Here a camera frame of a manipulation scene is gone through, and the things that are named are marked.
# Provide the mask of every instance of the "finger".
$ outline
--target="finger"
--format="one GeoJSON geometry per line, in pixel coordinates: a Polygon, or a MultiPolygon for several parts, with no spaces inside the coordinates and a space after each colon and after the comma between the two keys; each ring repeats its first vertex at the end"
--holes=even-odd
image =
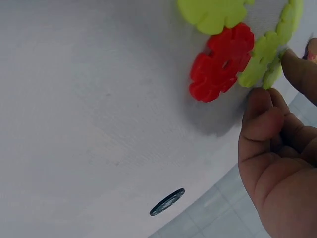
{"type": "Polygon", "coordinates": [[[259,128],[259,130],[261,131],[261,137],[263,137],[263,133],[266,133],[268,130],[267,128],[263,128],[265,125],[261,124],[261,122],[257,122],[257,120],[263,120],[262,118],[258,119],[259,115],[264,114],[272,107],[272,101],[267,91],[257,88],[251,92],[248,99],[247,109],[244,113],[242,121],[242,131],[240,137],[243,140],[242,147],[244,147],[244,149],[240,152],[239,158],[241,160],[245,160],[265,151],[269,151],[268,140],[270,135],[264,135],[264,138],[254,138],[252,129],[254,125],[255,127],[258,125],[262,126],[262,128],[259,128]]]}
{"type": "Polygon", "coordinates": [[[291,49],[284,53],[281,61],[284,75],[289,82],[317,105],[317,65],[298,58],[291,49]]]}
{"type": "Polygon", "coordinates": [[[250,196],[263,171],[278,157],[270,153],[270,139],[280,133],[283,120],[267,91],[256,89],[251,93],[239,139],[239,169],[250,196]]]}
{"type": "Polygon", "coordinates": [[[277,154],[281,158],[300,158],[300,154],[292,147],[290,146],[283,146],[277,154]]]}
{"type": "Polygon", "coordinates": [[[273,105],[280,108],[285,115],[282,137],[287,144],[297,150],[299,153],[317,137],[317,129],[304,124],[290,112],[282,95],[275,89],[269,90],[273,105]]]}

